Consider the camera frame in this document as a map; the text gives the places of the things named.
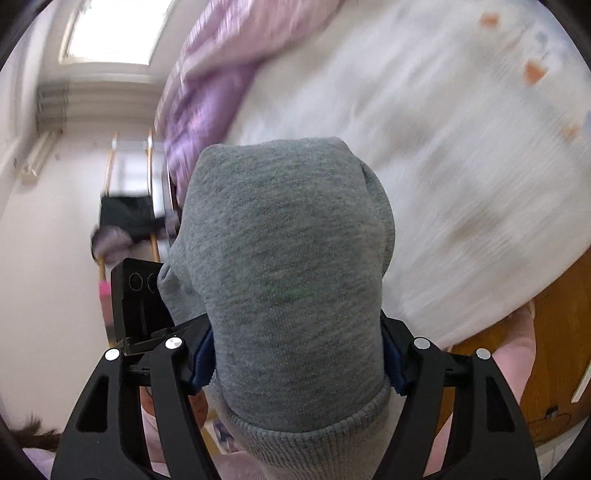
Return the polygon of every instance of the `metal bolt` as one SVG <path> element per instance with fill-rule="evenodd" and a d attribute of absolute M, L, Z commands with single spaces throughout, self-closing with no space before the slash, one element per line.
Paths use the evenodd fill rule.
<path fill-rule="evenodd" d="M 180 347 L 183 344 L 183 341 L 179 337 L 172 337 L 166 340 L 166 348 L 169 350 L 174 350 L 175 348 Z"/>
<path fill-rule="evenodd" d="M 491 357 L 491 353 L 486 348 L 479 348 L 476 351 L 476 356 L 480 360 L 488 360 Z"/>
<path fill-rule="evenodd" d="M 426 338 L 418 337 L 414 339 L 414 346 L 419 350 L 427 350 L 431 346 L 431 342 Z"/>
<path fill-rule="evenodd" d="M 121 354 L 121 352 L 118 349 L 112 348 L 111 350 L 107 350 L 105 352 L 105 358 L 109 362 L 112 362 L 113 360 L 117 360 L 119 358 L 120 354 Z"/>

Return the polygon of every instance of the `bed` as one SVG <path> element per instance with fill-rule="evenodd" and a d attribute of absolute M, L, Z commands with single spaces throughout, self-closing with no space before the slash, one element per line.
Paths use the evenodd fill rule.
<path fill-rule="evenodd" d="M 397 225 L 384 310 L 448 347 L 588 249 L 590 112 L 589 68 L 539 2 L 346 1 L 258 70 L 226 141 L 343 139 Z"/>

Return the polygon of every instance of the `gray sock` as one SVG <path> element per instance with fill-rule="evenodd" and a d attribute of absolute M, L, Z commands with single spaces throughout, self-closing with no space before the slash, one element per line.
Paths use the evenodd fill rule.
<path fill-rule="evenodd" d="M 216 145 L 199 158 L 158 285 L 177 322 L 206 309 L 213 396 L 245 447 L 268 463 L 261 432 L 308 435 L 312 450 L 294 458 L 323 466 L 294 478 L 331 478 L 311 433 L 338 440 L 331 458 L 350 456 L 353 438 L 376 425 L 368 419 L 385 414 L 379 314 L 393 248 L 382 186 L 338 139 Z M 283 471 L 284 447 L 299 443 L 279 440 Z"/>

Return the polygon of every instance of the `white wall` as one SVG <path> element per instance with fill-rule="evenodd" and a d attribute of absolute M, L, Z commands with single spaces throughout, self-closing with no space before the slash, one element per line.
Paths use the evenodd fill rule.
<path fill-rule="evenodd" d="M 122 140 L 145 140 L 148 126 L 120 129 Z M 66 132 L 38 184 L 17 183 L 0 219 L 0 411 L 9 424 L 35 413 L 63 428 L 108 348 L 90 234 L 112 136 L 104 127 Z M 159 205 L 162 154 L 154 161 Z M 113 192 L 145 191 L 146 171 L 142 149 L 121 152 Z"/>
<path fill-rule="evenodd" d="M 551 442 L 548 442 L 537 449 L 538 463 L 540 464 L 542 478 L 548 475 L 562 460 L 564 454 L 572 447 L 577 436 L 581 433 L 581 430 L 583 430 L 586 422 L 586 419 L 583 420 L 568 432 L 563 433 L 560 437 L 555 438 Z"/>
<path fill-rule="evenodd" d="M 58 2 L 33 22 L 0 72 L 0 215 L 37 136 L 37 82 Z"/>

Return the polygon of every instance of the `purple blanket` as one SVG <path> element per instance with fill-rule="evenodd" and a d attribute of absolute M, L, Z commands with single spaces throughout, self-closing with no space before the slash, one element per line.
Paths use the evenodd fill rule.
<path fill-rule="evenodd" d="M 226 136 L 259 61 L 226 67 L 187 80 L 178 91 L 166 125 L 164 148 L 170 177 L 183 206 L 201 152 Z"/>

